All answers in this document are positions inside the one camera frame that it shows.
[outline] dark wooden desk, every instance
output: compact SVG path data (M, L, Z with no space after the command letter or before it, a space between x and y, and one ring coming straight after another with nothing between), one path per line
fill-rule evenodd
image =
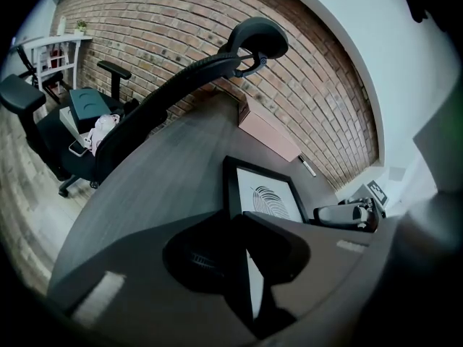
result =
M116 240L147 228L223 208L226 155L291 176L307 214L337 204L315 167L288 163L237 127L235 100L220 94L175 121L133 152L98 188L75 221L51 276L49 290Z

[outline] potted plant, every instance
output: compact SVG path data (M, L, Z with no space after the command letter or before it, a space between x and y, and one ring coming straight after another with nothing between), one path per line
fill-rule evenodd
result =
M87 29L87 23L83 20L77 21L77 28L74 30L74 34L77 36L84 36L85 30Z

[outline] smartphone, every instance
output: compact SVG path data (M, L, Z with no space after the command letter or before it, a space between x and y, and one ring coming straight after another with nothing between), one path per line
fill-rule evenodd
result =
M77 140L74 141L70 146L69 146L69 151L72 154L75 154L77 157L82 157L85 152L87 151L87 148L84 148Z

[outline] brick wall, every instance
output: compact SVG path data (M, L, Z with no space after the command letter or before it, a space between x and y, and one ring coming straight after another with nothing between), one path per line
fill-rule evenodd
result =
M298 0L60 0L67 33L88 23L78 85L110 93L101 59L132 73L122 99L143 99L181 68L215 54L232 28L248 17L268 17L285 30L286 56L247 79L216 80L171 107L172 122L216 91L259 100L292 133L303 153L336 188L378 158L375 122L362 82L331 31Z

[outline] picture frame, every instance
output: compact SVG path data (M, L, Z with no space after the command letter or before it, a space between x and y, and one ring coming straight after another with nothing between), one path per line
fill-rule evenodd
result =
M224 207L231 220L251 211L309 222L291 177L229 155L224 158L223 175Z

